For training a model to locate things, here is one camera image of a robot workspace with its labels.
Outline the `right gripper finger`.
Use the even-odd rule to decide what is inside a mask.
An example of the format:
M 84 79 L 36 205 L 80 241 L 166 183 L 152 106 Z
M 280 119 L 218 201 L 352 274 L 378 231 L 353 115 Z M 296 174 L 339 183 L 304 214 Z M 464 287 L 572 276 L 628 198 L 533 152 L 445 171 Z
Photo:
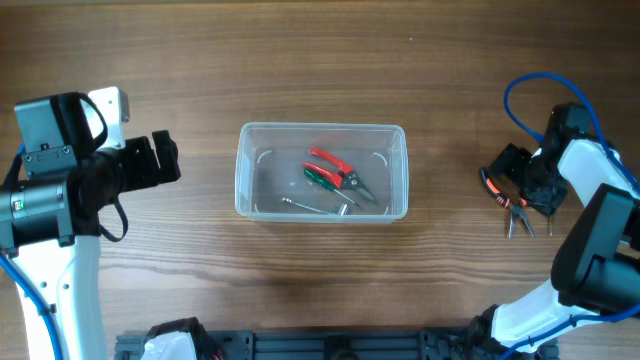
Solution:
M 509 143 L 488 167 L 491 181 L 504 192 L 518 193 L 531 157 L 527 149 Z
M 563 203 L 567 196 L 566 192 L 548 193 L 537 192 L 529 193 L 524 196 L 527 204 L 544 216 L 554 216 L 557 209 Z

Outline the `clear plastic container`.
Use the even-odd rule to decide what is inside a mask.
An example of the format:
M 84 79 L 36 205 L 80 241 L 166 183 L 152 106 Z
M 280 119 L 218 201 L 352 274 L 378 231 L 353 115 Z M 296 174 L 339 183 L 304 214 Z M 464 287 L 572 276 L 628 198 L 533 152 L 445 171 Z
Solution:
M 309 168 L 359 204 L 309 180 Z M 337 211 L 324 215 L 283 203 Z M 243 126 L 235 170 L 237 212 L 252 221 L 390 224 L 409 208 L 406 135 L 398 125 L 251 122 Z

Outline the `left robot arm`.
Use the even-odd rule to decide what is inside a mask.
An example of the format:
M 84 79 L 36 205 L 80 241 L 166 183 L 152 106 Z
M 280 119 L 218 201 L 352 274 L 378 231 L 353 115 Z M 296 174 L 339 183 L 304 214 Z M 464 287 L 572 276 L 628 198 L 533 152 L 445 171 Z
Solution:
M 180 178 L 167 131 L 126 138 L 129 102 L 107 87 L 18 103 L 21 147 L 1 186 L 1 265 L 17 284 L 33 359 L 107 355 L 98 291 L 100 211 Z

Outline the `green handled screwdriver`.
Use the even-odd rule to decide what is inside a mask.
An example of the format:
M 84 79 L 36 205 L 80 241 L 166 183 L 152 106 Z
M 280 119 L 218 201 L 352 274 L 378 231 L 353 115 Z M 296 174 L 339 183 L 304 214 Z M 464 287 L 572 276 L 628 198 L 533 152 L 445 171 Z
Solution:
M 312 182 L 320 185 L 325 190 L 328 190 L 330 192 L 334 192 L 334 193 L 340 195 L 341 197 L 343 197 L 344 199 L 348 200 L 352 204 L 354 204 L 356 206 L 359 206 L 359 204 L 357 202 L 355 202 L 354 200 L 352 200 L 351 198 L 349 198 L 348 196 L 346 196 L 345 194 L 343 194 L 342 192 L 337 190 L 336 187 L 326 177 L 320 175 L 318 172 L 316 172 L 314 170 L 311 170 L 309 168 L 305 168 L 303 170 L 303 174 L 309 180 L 311 180 Z

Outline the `black orange needle-nose pliers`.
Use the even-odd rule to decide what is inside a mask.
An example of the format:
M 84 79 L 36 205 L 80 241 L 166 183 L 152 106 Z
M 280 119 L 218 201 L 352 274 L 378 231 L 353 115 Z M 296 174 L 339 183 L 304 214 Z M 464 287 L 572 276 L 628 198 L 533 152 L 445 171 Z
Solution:
M 525 208 L 528 206 L 528 202 L 524 199 L 518 199 L 517 201 L 511 200 L 505 193 L 503 193 L 491 180 L 488 169 L 481 167 L 479 169 L 479 175 L 481 183 L 487 193 L 503 208 L 508 210 L 509 221 L 506 230 L 506 236 L 511 239 L 515 233 L 515 226 L 518 221 L 522 223 L 525 231 L 531 236 L 535 236 L 535 231 L 529 222 L 526 215 Z

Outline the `small metal hammer tool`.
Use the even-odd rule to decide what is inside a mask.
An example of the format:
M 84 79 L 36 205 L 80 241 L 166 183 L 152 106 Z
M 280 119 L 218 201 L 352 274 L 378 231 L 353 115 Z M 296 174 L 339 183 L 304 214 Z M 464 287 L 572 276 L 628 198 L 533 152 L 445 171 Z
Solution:
M 327 210 L 323 210 L 323 209 L 319 209 L 319 208 L 315 208 L 315 207 L 309 206 L 307 204 L 296 202 L 296 201 L 294 201 L 294 200 L 292 200 L 290 198 L 286 198 L 286 197 L 283 197 L 281 199 L 281 201 L 283 203 L 286 203 L 286 204 L 290 204 L 290 205 L 293 205 L 293 206 L 296 206 L 296 207 L 299 207 L 299 208 L 302 208 L 302 209 L 305 209 L 305 210 L 309 210 L 311 212 L 324 214 L 324 215 L 345 216 L 349 211 L 349 205 L 348 204 L 342 204 L 337 211 L 327 211 Z

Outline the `black red screwdriver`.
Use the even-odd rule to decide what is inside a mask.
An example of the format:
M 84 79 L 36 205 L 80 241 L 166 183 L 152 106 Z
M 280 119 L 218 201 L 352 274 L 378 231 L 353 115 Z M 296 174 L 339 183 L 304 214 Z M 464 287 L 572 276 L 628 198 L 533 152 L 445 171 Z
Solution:
M 554 234 L 554 216 L 550 215 L 547 217 L 547 234 L 549 236 L 553 236 Z

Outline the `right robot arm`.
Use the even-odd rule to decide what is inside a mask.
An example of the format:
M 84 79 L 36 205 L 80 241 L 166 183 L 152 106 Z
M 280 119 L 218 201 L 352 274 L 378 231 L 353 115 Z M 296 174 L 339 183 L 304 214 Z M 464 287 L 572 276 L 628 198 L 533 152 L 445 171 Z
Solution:
M 508 145 L 481 182 L 512 222 L 526 208 L 552 218 L 570 190 L 584 210 L 555 255 L 548 280 L 517 301 L 475 317 L 461 341 L 467 359 L 545 359 L 556 337 L 639 315 L 639 193 L 614 165 L 586 106 L 552 108 L 536 152 Z

